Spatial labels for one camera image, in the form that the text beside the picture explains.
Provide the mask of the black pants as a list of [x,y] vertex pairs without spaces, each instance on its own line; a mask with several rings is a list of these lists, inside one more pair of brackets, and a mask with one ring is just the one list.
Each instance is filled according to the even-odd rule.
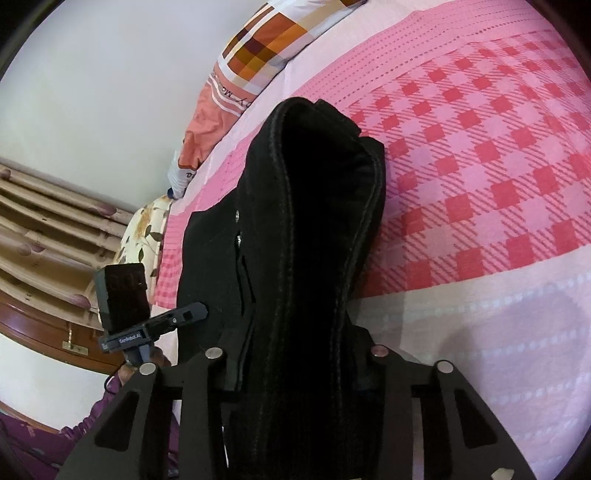
[[235,479],[338,479],[355,418],[346,302],[385,204],[385,150],[324,101],[278,104],[238,185],[190,216],[177,303],[207,306],[178,358],[228,355]]

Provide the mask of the purple patterned clothing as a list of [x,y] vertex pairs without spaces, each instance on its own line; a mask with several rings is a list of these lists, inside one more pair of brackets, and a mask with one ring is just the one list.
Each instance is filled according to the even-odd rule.
[[152,435],[155,446],[133,437],[140,394],[123,390],[136,369],[125,364],[108,380],[102,398],[77,425],[56,433],[3,414],[3,479],[177,479],[179,425]]

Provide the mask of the floral yellow mattress side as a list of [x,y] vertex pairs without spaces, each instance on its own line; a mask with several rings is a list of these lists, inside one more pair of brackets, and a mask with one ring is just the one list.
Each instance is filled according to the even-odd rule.
[[164,195],[138,209],[127,224],[122,238],[116,242],[115,252],[100,265],[141,263],[145,270],[149,304],[153,303],[171,205],[172,200]]

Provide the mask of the wooden curtain pelmet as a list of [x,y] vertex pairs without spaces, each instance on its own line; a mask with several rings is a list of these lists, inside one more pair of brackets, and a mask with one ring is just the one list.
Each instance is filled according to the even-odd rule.
[[1,334],[48,358],[96,373],[109,374],[123,361],[120,353],[101,352],[94,330],[40,312],[5,293]]

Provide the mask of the beige floral curtain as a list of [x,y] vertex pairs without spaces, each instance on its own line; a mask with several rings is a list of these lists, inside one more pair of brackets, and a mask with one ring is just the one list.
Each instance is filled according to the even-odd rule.
[[101,328],[94,274],[132,214],[1,166],[1,292],[60,320]]

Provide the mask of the pink checkered bedsheet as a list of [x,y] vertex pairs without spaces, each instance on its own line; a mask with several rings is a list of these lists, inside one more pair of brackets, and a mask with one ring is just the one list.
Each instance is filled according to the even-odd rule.
[[590,426],[590,83],[527,1],[370,1],[273,79],[176,202],[155,306],[176,304],[190,215],[221,200],[281,100],[325,99],[386,148],[387,200],[353,320],[447,359],[534,474]]

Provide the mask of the orange checkered pillow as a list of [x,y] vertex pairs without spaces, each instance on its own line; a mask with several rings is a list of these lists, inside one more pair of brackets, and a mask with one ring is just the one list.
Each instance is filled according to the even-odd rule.
[[196,170],[290,60],[361,1],[267,1],[222,50],[197,97],[177,158]]

